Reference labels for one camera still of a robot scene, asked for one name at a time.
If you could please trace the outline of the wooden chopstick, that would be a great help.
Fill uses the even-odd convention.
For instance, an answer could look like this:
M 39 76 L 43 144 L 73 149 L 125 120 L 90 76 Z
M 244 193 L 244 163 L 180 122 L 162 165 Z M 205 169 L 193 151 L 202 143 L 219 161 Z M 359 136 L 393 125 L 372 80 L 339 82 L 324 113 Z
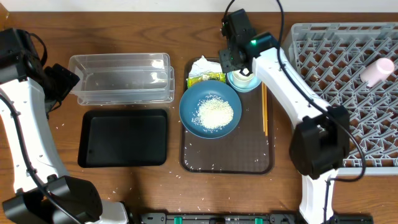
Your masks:
M 265 136 L 268 136 L 268 112 L 267 112 L 267 87 L 265 84 L 262 84 L 262 93 L 263 93 L 263 118 L 264 118 L 264 132 Z
M 265 135 L 267 136 L 267 122 L 266 122 L 266 90 L 264 87 L 264 84 L 261 83 L 261 96 L 262 96 L 262 126 L 263 126 L 263 131 L 265 133 Z

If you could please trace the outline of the pink cup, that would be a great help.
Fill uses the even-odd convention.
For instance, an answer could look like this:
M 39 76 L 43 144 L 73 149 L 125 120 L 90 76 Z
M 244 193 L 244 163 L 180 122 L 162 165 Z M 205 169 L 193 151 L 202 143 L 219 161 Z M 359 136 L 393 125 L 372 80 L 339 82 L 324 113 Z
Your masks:
M 389 58 L 379 58 L 360 74 L 362 82 L 367 83 L 368 87 L 373 87 L 387 77 L 394 71 L 394 62 Z

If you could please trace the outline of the white cup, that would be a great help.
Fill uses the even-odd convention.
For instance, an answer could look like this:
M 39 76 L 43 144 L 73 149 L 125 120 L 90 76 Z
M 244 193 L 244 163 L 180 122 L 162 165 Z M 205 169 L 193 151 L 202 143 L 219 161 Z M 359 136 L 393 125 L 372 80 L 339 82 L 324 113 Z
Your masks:
M 232 72 L 233 84 L 238 88 L 248 87 L 254 79 L 254 74 L 247 68 L 243 70 L 236 70 Z

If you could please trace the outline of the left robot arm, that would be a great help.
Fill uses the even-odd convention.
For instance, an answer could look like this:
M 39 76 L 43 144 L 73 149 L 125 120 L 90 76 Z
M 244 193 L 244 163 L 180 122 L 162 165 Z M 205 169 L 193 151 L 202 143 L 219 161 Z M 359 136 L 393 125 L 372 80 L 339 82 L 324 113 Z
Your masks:
M 37 36 L 1 31 L 1 119 L 14 166 L 13 198 L 2 204 L 14 223 L 128 223 L 121 202 L 101 199 L 87 180 L 70 176 L 55 147 L 49 113 L 62 104 L 79 77 L 47 66 Z

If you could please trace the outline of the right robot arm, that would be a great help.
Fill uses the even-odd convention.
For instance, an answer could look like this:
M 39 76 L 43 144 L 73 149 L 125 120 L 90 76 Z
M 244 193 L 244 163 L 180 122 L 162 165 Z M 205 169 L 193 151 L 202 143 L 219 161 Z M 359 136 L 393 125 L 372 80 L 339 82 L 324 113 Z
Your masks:
M 338 168 L 349 153 L 349 114 L 320 98 L 287 60 L 270 33 L 258 34 L 244 9 L 225 14 L 220 50 L 223 72 L 253 74 L 272 92 L 292 123 L 289 156 L 302 176 L 299 211 L 307 223 L 326 223 L 333 216 L 331 198 Z

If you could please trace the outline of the grey dishwasher rack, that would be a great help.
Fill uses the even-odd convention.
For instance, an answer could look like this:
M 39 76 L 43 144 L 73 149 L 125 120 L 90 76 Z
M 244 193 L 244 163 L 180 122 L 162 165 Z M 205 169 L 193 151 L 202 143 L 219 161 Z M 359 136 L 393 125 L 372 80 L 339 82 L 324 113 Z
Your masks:
M 397 62 L 397 23 L 298 23 L 282 48 L 310 88 L 350 114 L 367 175 L 397 175 L 397 71 L 373 87 L 360 74 L 380 58 Z

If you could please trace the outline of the crumpled white green wrapper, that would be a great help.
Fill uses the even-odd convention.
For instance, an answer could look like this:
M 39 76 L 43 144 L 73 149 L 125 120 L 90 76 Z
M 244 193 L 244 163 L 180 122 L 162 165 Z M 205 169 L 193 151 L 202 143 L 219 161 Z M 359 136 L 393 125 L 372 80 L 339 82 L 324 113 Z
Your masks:
M 187 88 L 191 88 L 197 83 L 208 80 L 226 83 L 226 75 L 222 72 L 219 62 L 211 61 L 202 55 L 198 60 L 193 62 L 188 72 L 188 78 L 186 79 Z

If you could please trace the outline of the clear plastic bin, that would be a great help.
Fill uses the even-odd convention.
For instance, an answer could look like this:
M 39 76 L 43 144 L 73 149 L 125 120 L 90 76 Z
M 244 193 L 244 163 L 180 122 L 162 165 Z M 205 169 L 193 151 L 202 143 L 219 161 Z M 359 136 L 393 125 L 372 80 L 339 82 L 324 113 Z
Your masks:
M 174 68 L 167 53 L 74 55 L 68 69 L 80 78 L 71 94 L 83 106 L 174 100 Z

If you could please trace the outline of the dark blue plate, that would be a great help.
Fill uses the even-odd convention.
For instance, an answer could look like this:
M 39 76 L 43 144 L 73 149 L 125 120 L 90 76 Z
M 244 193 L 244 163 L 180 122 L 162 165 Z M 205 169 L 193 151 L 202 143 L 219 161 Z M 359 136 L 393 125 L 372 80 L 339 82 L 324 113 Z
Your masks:
M 204 139 L 217 139 L 232 132 L 242 113 L 238 94 L 218 81 L 193 85 L 184 92 L 179 105 L 185 129 Z

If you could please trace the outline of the pile of white rice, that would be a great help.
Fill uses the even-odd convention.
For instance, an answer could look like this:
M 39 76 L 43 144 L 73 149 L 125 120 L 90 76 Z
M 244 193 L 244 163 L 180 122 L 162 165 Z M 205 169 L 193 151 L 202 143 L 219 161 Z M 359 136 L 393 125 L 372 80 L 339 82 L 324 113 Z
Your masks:
M 220 96 L 207 95 L 199 100 L 193 112 L 192 122 L 201 126 L 205 132 L 223 129 L 234 115 L 231 105 Z

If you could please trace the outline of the black tray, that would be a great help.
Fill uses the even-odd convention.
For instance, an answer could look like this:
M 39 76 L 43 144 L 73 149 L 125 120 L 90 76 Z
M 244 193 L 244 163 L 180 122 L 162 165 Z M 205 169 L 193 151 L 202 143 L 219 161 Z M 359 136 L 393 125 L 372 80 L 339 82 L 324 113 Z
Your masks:
M 82 121 L 82 168 L 160 166 L 167 158 L 167 112 L 91 110 Z

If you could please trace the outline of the brown serving tray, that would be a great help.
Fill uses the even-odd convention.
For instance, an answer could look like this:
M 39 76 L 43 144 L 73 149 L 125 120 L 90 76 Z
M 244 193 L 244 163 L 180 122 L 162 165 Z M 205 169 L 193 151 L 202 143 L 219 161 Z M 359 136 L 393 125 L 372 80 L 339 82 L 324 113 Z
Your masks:
M 231 122 L 233 130 L 220 138 L 215 133 L 199 137 L 189 125 L 192 113 L 181 116 L 183 124 L 180 163 L 189 172 L 215 174 L 267 174 L 275 163 L 272 133 L 272 93 L 267 92 L 267 132 L 263 131 L 262 85 L 247 93 L 236 93 L 242 114 Z

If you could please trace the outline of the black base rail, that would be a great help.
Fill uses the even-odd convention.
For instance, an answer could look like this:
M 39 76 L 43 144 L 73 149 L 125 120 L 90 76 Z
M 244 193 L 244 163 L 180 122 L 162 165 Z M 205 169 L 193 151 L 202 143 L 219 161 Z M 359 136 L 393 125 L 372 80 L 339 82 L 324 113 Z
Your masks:
M 139 215 L 140 224 L 305 224 L 300 214 L 276 213 L 267 215 L 199 215 L 145 213 Z

